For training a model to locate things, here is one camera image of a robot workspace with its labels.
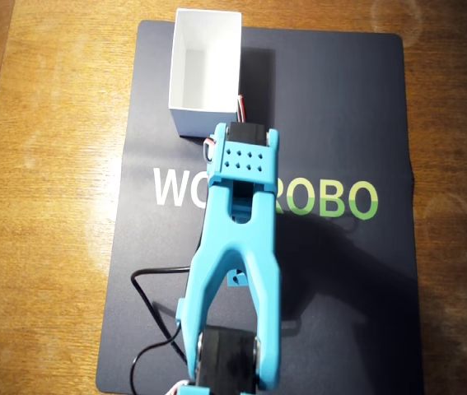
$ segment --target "open box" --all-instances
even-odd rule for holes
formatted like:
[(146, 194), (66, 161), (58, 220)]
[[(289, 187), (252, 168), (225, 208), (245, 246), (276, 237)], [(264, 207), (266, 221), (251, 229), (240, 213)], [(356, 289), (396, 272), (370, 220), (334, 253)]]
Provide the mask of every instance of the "open box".
[(177, 10), (169, 109), (179, 135), (207, 137), (236, 120), (241, 30), (239, 12)]

